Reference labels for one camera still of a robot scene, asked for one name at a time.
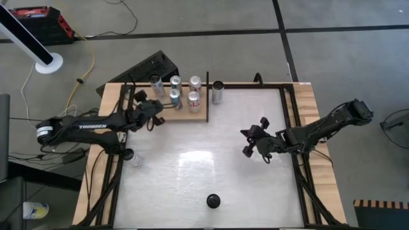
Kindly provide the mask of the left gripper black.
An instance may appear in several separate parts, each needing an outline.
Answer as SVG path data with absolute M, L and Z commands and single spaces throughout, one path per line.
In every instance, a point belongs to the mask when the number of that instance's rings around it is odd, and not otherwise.
M 128 129 L 136 132 L 141 129 L 149 120 L 153 121 L 154 125 L 162 125 L 165 123 L 164 118 L 158 118 L 157 114 L 163 111 L 164 106 L 158 100 L 146 100 L 147 94 L 142 89 L 136 92 L 134 100 L 140 104 L 135 109 L 130 109 L 127 112 Z

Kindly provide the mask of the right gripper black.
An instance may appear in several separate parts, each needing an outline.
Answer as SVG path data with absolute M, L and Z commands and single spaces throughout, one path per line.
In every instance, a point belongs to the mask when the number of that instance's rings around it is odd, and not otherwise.
M 269 121 L 266 117 L 260 120 L 261 126 L 251 126 L 248 130 L 241 130 L 240 133 L 246 137 L 249 143 L 242 150 L 242 153 L 250 158 L 254 153 L 254 147 L 263 158 L 271 158 L 271 153 L 280 152 L 280 140 L 277 137 L 271 136 L 265 130 L 269 126 Z

